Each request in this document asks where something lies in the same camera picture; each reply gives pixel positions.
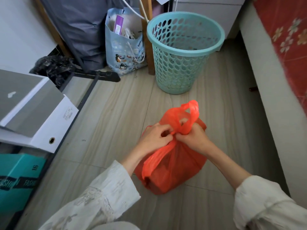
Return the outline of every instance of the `teal box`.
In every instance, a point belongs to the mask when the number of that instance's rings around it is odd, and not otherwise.
[[[0,154],[0,213],[24,209],[45,161],[28,154]]]

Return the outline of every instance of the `white drawer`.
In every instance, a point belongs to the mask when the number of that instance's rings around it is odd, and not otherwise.
[[[231,5],[243,5],[244,1],[245,0],[178,0],[178,2],[197,2],[197,3],[211,3],[211,4],[231,4]]]
[[[217,21],[221,27],[223,27],[225,31],[225,38],[227,38],[240,8],[240,5],[178,2],[176,11],[187,11],[202,14]]]

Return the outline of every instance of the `person's right hand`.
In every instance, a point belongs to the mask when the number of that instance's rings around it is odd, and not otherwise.
[[[183,124],[187,121],[187,119],[180,120],[180,123]],[[189,134],[182,135],[177,133],[175,135],[178,141],[185,143],[190,149],[201,153],[205,156],[216,147],[215,144],[208,138],[205,134],[205,131],[202,129],[200,125],[194,123],[192,129]]]

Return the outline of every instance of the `bed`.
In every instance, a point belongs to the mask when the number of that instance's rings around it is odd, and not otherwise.
[[[290,195],[307,208],[307,0],[250,0],[239,26]]]

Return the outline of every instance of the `teal plastic basket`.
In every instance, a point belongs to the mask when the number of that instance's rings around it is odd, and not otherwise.
[[[153,45],[159,88],[181,94],[191,89],[209,55],[221,47],[225,32],[210,18],[179,11],[154,17],[147,37]]]

